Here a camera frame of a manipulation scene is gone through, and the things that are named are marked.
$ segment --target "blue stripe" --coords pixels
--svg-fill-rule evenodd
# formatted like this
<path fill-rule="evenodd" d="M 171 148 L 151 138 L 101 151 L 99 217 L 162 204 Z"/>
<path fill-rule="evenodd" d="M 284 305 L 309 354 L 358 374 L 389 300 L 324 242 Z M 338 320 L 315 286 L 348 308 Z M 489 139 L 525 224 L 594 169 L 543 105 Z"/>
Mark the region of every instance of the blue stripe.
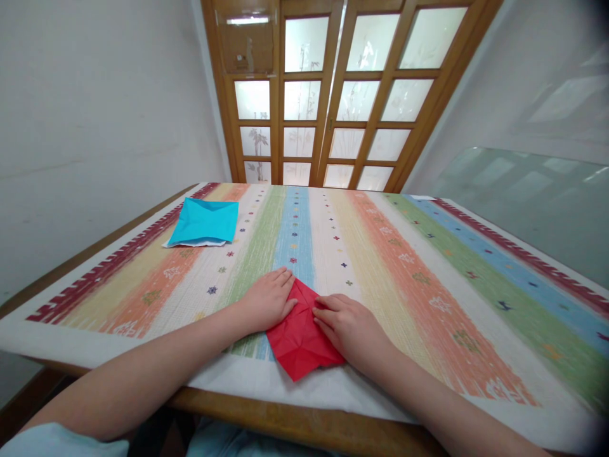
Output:
<path fill-rule="evenodd" d="M 575 301 L 568 293 L 558 289 L 547 279 L 531 272 L 518 260 L 504 254 L 497 246 L 486 241 L 486 238 L 481 237 L 441 207 L 429 201 L 415 200 L 409 195 L 403 196 L 434 219 L 435 222 L 444 226 L 463 244 L 493 266 L 496 271 L 509 279 L 512 284 L 540 303 L 546 310 L 571 328 L 582 340 L 609 359 L 609 344 L 597 335 L 597 332 L 609 335 L 609 323 L 603 318 L 594 314 L 587 306 Z"/>
<path fill-rule="evenodd" d="M 313 238 L 311 235 L 311 216 L 309 210 L 309 189 L 288 187 L 284 200 L 284 212 L 275 245 L 273 269 L 288 267 L 294 275 L 310 288 L 315 285 L 313 266 Z M 264 335 L 258 345 L 257 359 L 276 361 L 275 355 Z"/>

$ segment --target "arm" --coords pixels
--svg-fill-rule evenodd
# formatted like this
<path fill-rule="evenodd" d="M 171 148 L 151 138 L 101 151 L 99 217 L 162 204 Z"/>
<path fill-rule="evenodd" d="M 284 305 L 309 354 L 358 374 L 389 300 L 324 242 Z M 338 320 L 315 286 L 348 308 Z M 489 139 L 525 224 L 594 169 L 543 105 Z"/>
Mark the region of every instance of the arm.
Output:
<path fill-rule="evenodd" d="M 138 426 L 201 367 L 244 336 L 289 314 L 296 278 L 285 267 L 260 278 L 237 303 L 142 344 L 90 371 L 57 395 L 23 428 L 58 422 L 98 440 Z"/>
<path fill-rule="evenodd" d="M 342 294 L 318 301 L 328 309 L 314 308 L 315 322 L 344 358 L 414 414 L 452 456 L 548 455 L 401 353 L 361 303 Z"/>

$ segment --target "red paper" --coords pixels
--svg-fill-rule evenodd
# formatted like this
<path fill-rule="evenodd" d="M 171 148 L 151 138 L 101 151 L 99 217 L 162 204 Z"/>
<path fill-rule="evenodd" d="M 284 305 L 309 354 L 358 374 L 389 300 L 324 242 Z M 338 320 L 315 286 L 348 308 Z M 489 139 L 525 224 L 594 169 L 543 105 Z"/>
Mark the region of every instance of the red paper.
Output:
<path fill-rule="evenodd" d="M 284 320 L 266 332 L 275 358 L 294 382 L 317 367 L 345 362 L 344 357 L 313 322 L 313 307 L 324 307 L 315 301 L 318 296 L 296 279 L 287 299 L 296 298 L 298 303 Z"/>

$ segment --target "forearm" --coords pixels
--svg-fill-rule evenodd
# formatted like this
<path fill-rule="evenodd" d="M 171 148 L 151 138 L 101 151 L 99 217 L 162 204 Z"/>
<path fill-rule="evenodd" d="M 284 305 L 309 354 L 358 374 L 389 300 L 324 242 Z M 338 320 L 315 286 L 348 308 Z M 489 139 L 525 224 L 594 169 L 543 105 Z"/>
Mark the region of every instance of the forearm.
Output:
<path fill-rule="evenodd" d="M 201 367 L 249 333 L 228 307 L 90 371 L 42 408 L 23 430 L 48 422 L 99 440 L 138 426 Z"/>
<path fill-rule="evenodd" d="M 372 375 L 452 456 L 547 456 L 509 427 L 453 392 L 397 349 Z"/>

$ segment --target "wooden table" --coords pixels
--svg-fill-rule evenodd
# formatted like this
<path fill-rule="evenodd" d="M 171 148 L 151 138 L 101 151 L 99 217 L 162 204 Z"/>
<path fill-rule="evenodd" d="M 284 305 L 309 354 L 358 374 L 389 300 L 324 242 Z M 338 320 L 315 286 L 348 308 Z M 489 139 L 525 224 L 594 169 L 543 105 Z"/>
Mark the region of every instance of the wooden table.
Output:
<path fill-rule="evenodd" d="M 27 286 L 0 308 L 0 319 L 193 187 L 172 195 Z M 88 371 L 54 361 L 36 361 L 73 376 L 82 376 Z M 421 426 L 360 414 L 257 401 L 190 387 L 179 389 L 167 404 L 266 435 L 349 455 L 447 455 L 438 441 Z"/>

